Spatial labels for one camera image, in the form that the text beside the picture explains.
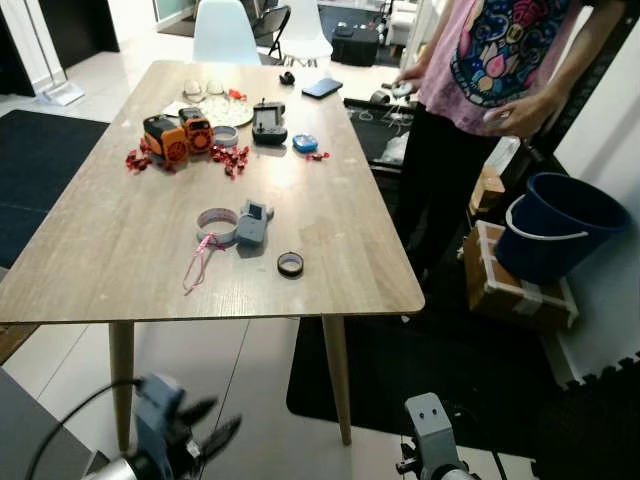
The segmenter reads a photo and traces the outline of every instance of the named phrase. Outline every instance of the pink ribbon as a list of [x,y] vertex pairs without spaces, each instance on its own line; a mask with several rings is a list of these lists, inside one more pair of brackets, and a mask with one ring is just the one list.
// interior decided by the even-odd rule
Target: pink ribbon
[[[200,245],[198,245],[198,248],[196,248],[196,251],[193,252],[193,258],[191,259],[191,263],[189,264],[189,268],[187,268],[187,273],[184,274],[184,278],[182,279],[182,287],[185,289],[185,292],[184,292],[185,296],[189,295],[193,291],[194,288],[196,288],[198,285],[200,285],[202,282],[204,282],[204,252],[207,249],[207,246],[209,245],[209,242],[211,242],[211,244],[214,245],[217,249],[224,250],[224,247],[218,244],[218,240],[216,239],[215,234],[214,233],[207,233],[207,235],[200,242]],[[191,286],[187,287],[185,282],[187,281],[187,278],[189,277],[189,274],[191,273],[191,269],[193,268],[193,264],[195,263],[196,259],[198,259],[198,258],[200,259],[200,272],[198,273],[198,276],[196,277],[194,282],[191,284]]]

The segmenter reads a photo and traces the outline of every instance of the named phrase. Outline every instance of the tape roll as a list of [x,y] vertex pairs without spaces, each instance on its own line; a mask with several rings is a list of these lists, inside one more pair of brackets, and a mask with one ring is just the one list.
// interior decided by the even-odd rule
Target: tape roll
[[228,208],[210,208],[205,210],[196,220],[198,240],[202,241],[211,232],[205,231],[204,227],[214,222],[226,222],[231,228],[226,232],[213,232],[215,236],[209,240],[210,245],[228,245],[233,243],[238,228],[238,214]]
[[391,97],[383,90],[376,90],[369,100],[371,103],[379,103],[381,105],[391,102]]
[[213,127],[213,143],[223,147],[233,147],[238,144],[238,129],[226,125]]
[[278,257],[278,271],[285,277],[297,277],[304,268],[302,255],[286,252]]

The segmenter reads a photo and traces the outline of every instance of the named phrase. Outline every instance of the hand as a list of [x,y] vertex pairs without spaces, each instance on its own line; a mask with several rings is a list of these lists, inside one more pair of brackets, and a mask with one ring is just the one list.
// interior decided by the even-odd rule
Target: hand
[[567,98],[568,95],[543,90],[530,97],[507,103],[491,112],[487,120],[498,118],[505,113],[509,116],[501,124],[488,128],[487,134],[503,137],[530,137],[540,129],[549,117],[553,116],[553,120],[555,120]]
[[401,72],[398,78],[394,80],[394,85],[405,82],[411,84],[411,93],[417,92],[422,84],[422,77],[427,71],[427,65],[423,63],[417,63],[413,67]]

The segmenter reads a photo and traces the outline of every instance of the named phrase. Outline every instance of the wooden table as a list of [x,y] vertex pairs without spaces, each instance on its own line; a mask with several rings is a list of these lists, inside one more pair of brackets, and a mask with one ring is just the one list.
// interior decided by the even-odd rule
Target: wooden table
[[[0,283],[0,324],[108,322],[111,374],[133,376],[134,322],[321,315],[342,440],[351,441],[343,315],[411,313],[424,305],[402,245],[339,95],[302,96],[322,78],[277,67],[156,62],[146,73],[36,234]],[[142,120],[180,98],[184,81],[210,79],[248,101],[286,103],[289,135],[312,133],[331,158],[306,161],[291,148],[254,147],[231,180],[220,164],[190,162],[176,175],[127,170]],[[238,211],[247,198],[275,209],[263,248],[214,251],[205,282],[189,296],[182,278],[207,208]],[[286,251],[303,255],[291,280],[276,270]],[[114,392],[118,443],[129,445],[131,389]]]

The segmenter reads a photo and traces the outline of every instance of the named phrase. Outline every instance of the graphic t-shirt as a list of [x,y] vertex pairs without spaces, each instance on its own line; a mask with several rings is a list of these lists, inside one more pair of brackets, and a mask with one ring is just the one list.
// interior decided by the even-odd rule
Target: graphic t-shirt
[[488,109],[546,85],[581,8],[579,0],[455,0],[420,102],[483,135]]

